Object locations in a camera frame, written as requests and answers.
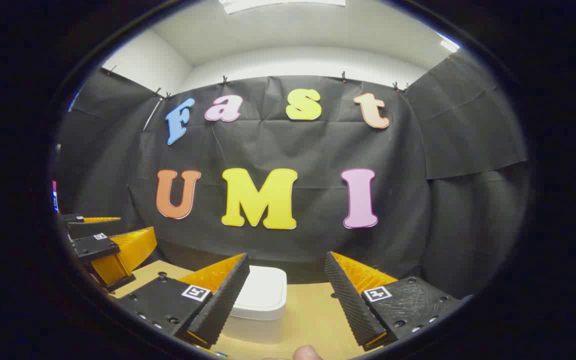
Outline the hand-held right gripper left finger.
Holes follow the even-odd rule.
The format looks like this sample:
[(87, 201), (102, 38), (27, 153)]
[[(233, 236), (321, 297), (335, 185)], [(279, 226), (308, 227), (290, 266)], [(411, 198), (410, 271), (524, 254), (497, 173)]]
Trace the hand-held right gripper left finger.
[(249, 256), (240, 253), (178, 279), (160, 275), (115, 303), (156, 331), (208, 350), (249, 273)]

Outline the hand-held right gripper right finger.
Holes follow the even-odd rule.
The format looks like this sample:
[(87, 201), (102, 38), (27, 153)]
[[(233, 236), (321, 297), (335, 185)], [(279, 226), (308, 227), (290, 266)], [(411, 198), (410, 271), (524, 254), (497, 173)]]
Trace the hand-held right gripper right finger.
[(418, 276), (394, 278), (334, 251), (326, 254), (325, 272), (364, 351), (432, 328), (472, 298), (454, 297)]

